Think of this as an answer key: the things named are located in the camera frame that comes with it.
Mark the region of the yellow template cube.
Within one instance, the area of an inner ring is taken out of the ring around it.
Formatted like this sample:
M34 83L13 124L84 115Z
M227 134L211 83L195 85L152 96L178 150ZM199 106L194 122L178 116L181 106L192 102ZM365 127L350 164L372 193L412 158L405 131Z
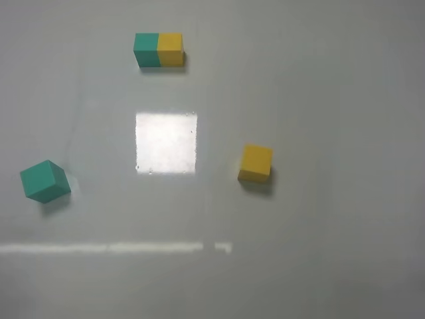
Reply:
M157 54L162 67L182 67L185 62L181 33L159 33Z

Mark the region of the green template cube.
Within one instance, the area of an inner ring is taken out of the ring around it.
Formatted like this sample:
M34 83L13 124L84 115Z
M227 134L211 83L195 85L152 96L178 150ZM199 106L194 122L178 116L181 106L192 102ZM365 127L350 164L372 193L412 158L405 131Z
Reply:
M158 33L135 34L133 53L140 68L153 68L161 66L157 52L158 40Z

